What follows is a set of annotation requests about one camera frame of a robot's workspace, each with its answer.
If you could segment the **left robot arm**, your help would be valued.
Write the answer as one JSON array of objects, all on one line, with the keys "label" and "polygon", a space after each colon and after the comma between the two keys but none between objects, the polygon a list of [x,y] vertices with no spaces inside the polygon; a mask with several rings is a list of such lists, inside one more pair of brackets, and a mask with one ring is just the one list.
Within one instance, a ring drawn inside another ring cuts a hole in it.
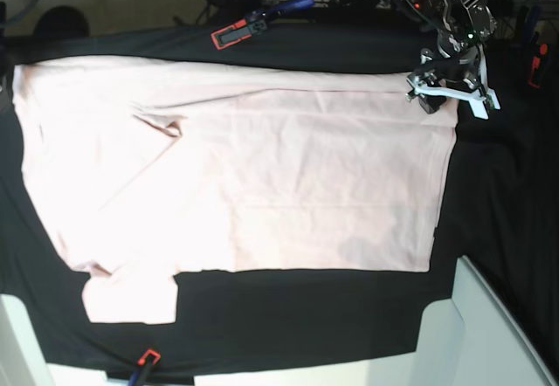
[{"label": "left robot arm", "polygon": [[418,100],[428,114],[449,100],[469,104],[474,117],[487,120],[500,109],[496,92],[488,84],[485,42],[496,21],[486,0],[427,0],[427,10],[411,0],[392,0],[403,14],[423,20],[437,33],[436,51],[424,48],[420,65],[408,76],[408,101]]}]

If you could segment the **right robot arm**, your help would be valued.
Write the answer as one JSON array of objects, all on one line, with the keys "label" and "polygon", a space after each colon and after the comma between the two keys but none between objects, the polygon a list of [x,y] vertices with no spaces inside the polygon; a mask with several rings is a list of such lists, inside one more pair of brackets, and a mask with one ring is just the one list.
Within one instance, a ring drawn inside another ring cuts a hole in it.
[{"label": "right robot arm", "polygon": [[13,65],[5,42],[5,29],[17,24],[26,17],[31,10],[38,4],[39,0],[30,0],[25,7],[12,17],[7,17],[7,5],[1,2],[1,112],[8,109],[10,103],[10,74],[13,72]]}]

